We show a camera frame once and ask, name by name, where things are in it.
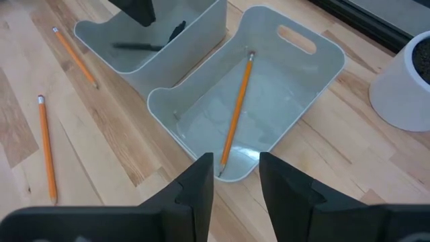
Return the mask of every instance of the white pot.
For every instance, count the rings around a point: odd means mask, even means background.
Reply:
[[[370,85],[370,102],[389,124],[408,131],[430,130],[430,85],[415,70],[412,51],[430,31],[413,38]]]

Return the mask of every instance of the black object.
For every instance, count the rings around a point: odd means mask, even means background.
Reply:
[[[309,0],[359,30],[369,38],[398,53],[413,38],[410,34],[345,0]]]
[[[172,34],[169,37],[168,43],[170,43],[170,41],[174,40],[176,38],[176,36],[178,36],[180,33],[182,33],[182,31],[185,29],[185,25],[186,24],[187,24],[187,22],[182,21],[182,23],[180,23],[173,30]],[[155,51],[155,52],[158,52],[162,48],[164,48],[164,46],[154,46],[152,44],[127,43],[127,42],[113,43],[112,47],[114,47],[114,48],[121,48],[121,49],[125,49],[125,50],[149,50],[149,51]]]
[[[0,224],[0,241],[207,241],[214,193],[206,153],[138,207],[25,208]]]
[[[164,46],[153,46],[151,44],[125,43],[125,42],[113,43],[112,47],[121,48],[125,50],[149,50],[149,51],[155,51],[155,52],[158,52],[162,48],[164,48]]]
[[[421,5],[430,8],[430,1],[429,0],[413,0],[416,1],[417,3],[420,3]]]
[[[270,153],[259,168],[278,241],[430,241],[430,205],[367,206]]]
[[[174,38],[176,38],[176,36],[178,36],[180,33],[182,33],[182,31],[185,29],[185,25],[187,24],[187,22],[182,21],[182,23],[180,23],[174,30],[172,35],[170,35],[169,37],[169,41],[168,43],[170,43],[170,41],[172,41]]]
[[[422,40],[412,51],[415,70],[430,85],[430,39]]]
[[[109,0],[109,2],[145,27],[155,22],[152,0]]]

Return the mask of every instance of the hardwood surface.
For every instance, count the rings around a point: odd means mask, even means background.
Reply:
[[[305,0],[230,0],[223,42],[236,32],[242,12],[263,2],[347,54],[337,81],[273,154],[368,204],[430,203],[430,132],[388,125],[368,98],[370,82],[393,54]],[[108,0],[0,1],[0,218],[50,204],[38,94],[46,96],[60,205],[137,205],[190,166],[139,95],[73,36],[76,21],[104,22],[117,12]],[[79,51],[99,90],[52,26]],[[242,182],[215,184],[210,241],[275,241],[258,171]]]

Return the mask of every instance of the white plastic bin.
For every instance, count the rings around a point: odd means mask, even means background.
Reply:
[[[226,0],[153,0],[156,22],[144,27],[123,11],[106,23],[78,22],[75,35],[143,98],[157,87],[172,87],[226,33]],[[168,45],[183,20],[186,28]],[[114,42],[166,45],[159,52],[121,50]]]
[[[277,33],[284,25],[314,42],[308,54]],[[255,62],[230,157],[220,180],[235,182],[258,165],[339,74],[344,52],[286,16],[265,6],[246,10],[238,32],[181,85],[153,90],[148,109],[197,159],[213,152],[215,174],[241,86],[248,51]]]

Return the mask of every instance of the yellow pencil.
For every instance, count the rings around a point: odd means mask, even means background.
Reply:
[[[46,174],[48,176],[49,196],[51,198],[51,202],[56,205],[56,182],[54,174],[54,165],[52,164],[51,145],[49,141],[48,120],[46,119],[45,97],[43,95],[39,95],[38,102],[40,113],[40,127],[42,128],[43,150],[45,154]]]
[[[239,116],[241,115],[243,100],[247,92],[249,77],[251,76],[251,70],[253,68],[254,56],[255,56],[255,52],[251,51],[249,53],[249,59],[247,63],[247,68],[245,70],[245,75],[243,76],[241,90],[239,91],[239,96],[237,97],[236,108],[234,109],[234,112],[233,112],[230,130],[228,131],[227,139],[224,145],[224,150],[222,152],[221,169],[218,177],[220,177],[222,175],[222,172],[224,172],[224,170],[226,169],[228,155],[230,154],[231,145],[233,143],[234,134],[236,132],[237,122],[239,121]]]
[[[88,81],[91,82],[91,84],[93,84],[93,86],[96,89],[98,89],[99,86],[95,82],[95,79],[94,79],[93,75],[88,71],[87,67],[85,67],[85,65],[79,59],[79,57],[77,56],[77,54],[75,53],[75,51],[73,51],[72,47],[67,42],[66,38],[61,34],[61,32],[58,30],[58,28],[53,27],[52,30],[54,31],[54,33],[57,36],[57,38],[60,40],[61,44],[66,48],[66,50],[69,53],[69,55],[72,56],[73,60],[76,62],[76,64],[81,69],[81,71],[83,72],[83,74],[87,77]]]

